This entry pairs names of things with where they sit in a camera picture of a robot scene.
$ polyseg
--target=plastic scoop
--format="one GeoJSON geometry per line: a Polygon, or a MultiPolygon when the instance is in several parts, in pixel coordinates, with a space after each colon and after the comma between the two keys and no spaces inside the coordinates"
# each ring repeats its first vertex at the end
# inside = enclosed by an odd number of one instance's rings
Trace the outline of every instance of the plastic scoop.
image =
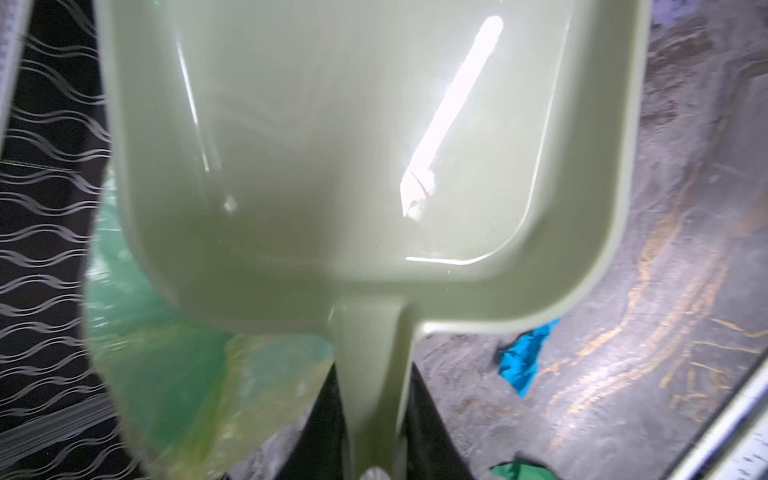
{"type": "Polygon", "coordinates": [[[546,323],[617,248],[648,0],[96,5],[132,253],[194,319],[332,342],[352,478],[402,474],[420,336],[546,323]]]}

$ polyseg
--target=marble surface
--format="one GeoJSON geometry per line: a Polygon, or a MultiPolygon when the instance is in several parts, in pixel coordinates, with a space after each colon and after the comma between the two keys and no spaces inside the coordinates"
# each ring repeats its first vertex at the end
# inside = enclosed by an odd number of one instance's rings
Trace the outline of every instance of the marble surface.
{"type": "MultiPolygon", "coordinates": [[[[563,480],[659,478],[768,347],[768,1],[658,0],[631,213],[600,285],[555,329],[519,399],[514,336],[416,349],[473,474],[516,454],[563,480]]],[[[300,422],[235,478],[272,478],[300,422]]]]}

